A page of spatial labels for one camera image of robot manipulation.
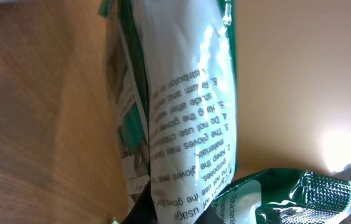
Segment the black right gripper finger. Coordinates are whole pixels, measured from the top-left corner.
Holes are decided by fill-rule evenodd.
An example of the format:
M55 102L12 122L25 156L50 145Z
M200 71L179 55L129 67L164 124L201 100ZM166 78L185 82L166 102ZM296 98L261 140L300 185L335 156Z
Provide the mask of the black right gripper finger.
M151 181L142 191L138 201L134 204L127 217L121 224L156 224L157 215L151 197Z

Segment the green 3M gloves packet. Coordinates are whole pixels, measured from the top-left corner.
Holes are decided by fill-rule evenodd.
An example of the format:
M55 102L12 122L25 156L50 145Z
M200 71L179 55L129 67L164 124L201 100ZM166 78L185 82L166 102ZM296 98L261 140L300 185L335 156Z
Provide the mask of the green 3M gloves packet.
M101 3L129 212L151 181L157 223L340 223L351 215L351 181L283 168L234 178L233 5Z

